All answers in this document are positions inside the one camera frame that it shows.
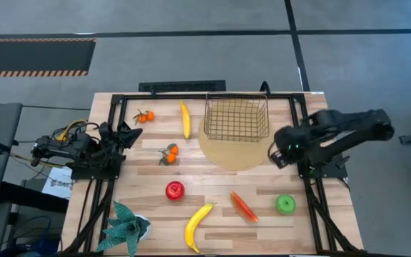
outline wire basket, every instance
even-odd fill
[[[204,133],[209,139],[259,142],[269,136],[268,97],[208,93]]]

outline gray floor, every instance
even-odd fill
[[[298,29],[411,29],[411,1],[292,0]],[[287,29],[283,1],[0,0],[0,34]],[[312,91],[331,108],[383,108],[393,140],[349,152],[352,199],[365,248],[411,256],[411,35],[300,36]],[[88,76],[0,78],[0,102],[88,108],[97,91],[136,91],[139,82],[226,79],[228,90],[300,91],[290,36],[98,39]],[[87,111],[24,109],[19,140],[34,139]],[[28,153],[30,146],[17,151]],[[11,162],[5,180],[33,172]]]

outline butcher block tabletop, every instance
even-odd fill
[[[112,93],[95,94],[89,121],[107,121]],[[325,95],[305,93],[309,114],[326,109]],[[126,161],[115,182],[113,200],[129,207],[135,214],[145,216],[152,224],[146,240],[140,241],[138,255],[193,255],[184,239],[185,227],[190,217],[206,203],[214,203],[212,211],[196,229],[195,241],[201,254],[289,254],[316,253],[310,225],[303,181],[298,177],[296,165],[278,169],[265,160],[247,171],[229,171],[209,161],[198,143],[198,126],[204,116],[206,100],[188,99],[192,135],[183,137],[179,100],[129,100],[125,122],[131,128],[142,128],[143,133],[133,147],[125,150]],[[118,120],[117,106],[114,125]],[[155,113],[155,120],[134,125],[138,109]],[[293,125],[290,106],[285,99],[268,100],[269,121],[274,131]],[[170,143],[179,147],[177,161],[172,166],[159,166],[161,153]],[[166,185],[180,181],[185,186],[185,196],[180,202],[166,198]],[[335,178],[323,179],[330,216],[349,241],[362,248],[350,193]],[[64,247],[76,237],[78,221],[85,199],[88,181],[76,181],[62,231]],[[91,184],[82,227],[88,220],[95,183]],[[103,195],[106,183],[103,184]],[[252,208],[259,218],[257,223],[246,223],[234,210],[230,192],[235,191]],[[296,201],[296,210],[282,216],[275,208],[280,194],[290,194]],[[113,204],[111,218],[115,218]],[[319,219],[323,248],[328,249],[324,223]],[[91,250],[98,245],[101,220],[94,229]],[[126,244],[108,249],[104,255],[127,255]]]

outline banana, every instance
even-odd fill
[[[196,226],[198,226],[199,222],[207,215],[207,213],[212,210],[213,204],[208,203],[202,206],[199,211],[197,211],[193,217],[191,217],[188,225],[185,228],[185,242],[189,248],[192,248],[196,253],[199,253],[199,250],[196,248],[196,244],[194,243],[194,231]]]
[[[180,110],[183,118],[183,135],[185,139],[189,139],[191,136],[191,118],[188,108],[186,108],[186,105],[182,101],[180,101]]]

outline orange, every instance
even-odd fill
[[[146,116],[146,115],[143,115],[143,114],[139,114],[139,116],[137,116],[137,120],[138,120],[140,123],[144,123],[144,122],[147,121],[147,116]]]
[[[155,119],[155,113],[152,111],[147,111],[147,121],[152,121]]]
[[[166,157],[168,159],[169,163],[174,163],[174,161],[176,161],[176,155],[173,153],[168,154],[168,157]]]
[[[171,153],[177,155],[178,154],[178,146],[174,146],[173,148],[169,149],[171,150]]]

